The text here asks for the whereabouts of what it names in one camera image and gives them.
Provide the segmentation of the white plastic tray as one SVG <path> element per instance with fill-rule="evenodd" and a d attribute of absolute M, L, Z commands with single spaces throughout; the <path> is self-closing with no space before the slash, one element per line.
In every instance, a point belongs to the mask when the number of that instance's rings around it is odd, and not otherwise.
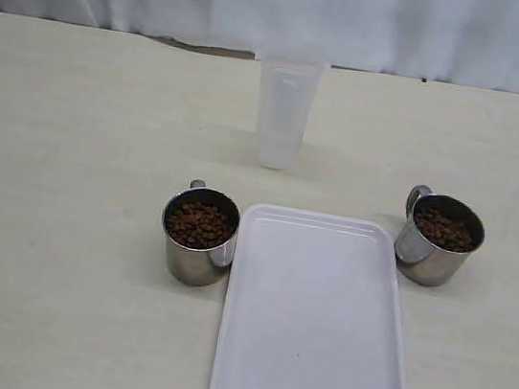
<path fill-rule="evenodd" d="M 209 389 L 406 389 L 394 255 L 371 221 L 248 208 Z"/>

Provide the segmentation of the right steel mug with kibble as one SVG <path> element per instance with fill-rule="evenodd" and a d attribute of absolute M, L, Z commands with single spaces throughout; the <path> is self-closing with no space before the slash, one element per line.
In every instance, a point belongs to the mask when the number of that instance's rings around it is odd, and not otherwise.
<path fill-rule="evenodd" d="M 409 280 L 441 286 L 482 246 L 485 229 L 462 201 L 415 186 L 406 201 L 406 220 L 395 239 L 396 265 Z"/>

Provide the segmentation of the translucent plastic tall container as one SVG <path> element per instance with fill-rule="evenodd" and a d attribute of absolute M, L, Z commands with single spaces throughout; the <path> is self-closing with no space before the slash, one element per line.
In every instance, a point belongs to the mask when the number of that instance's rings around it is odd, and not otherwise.
<path fill-rule="evenodd" d="M 256 132 L 265 168 L 288 170 L 297 158 L 325 60 L 268 52 L 260 56 Z"/>

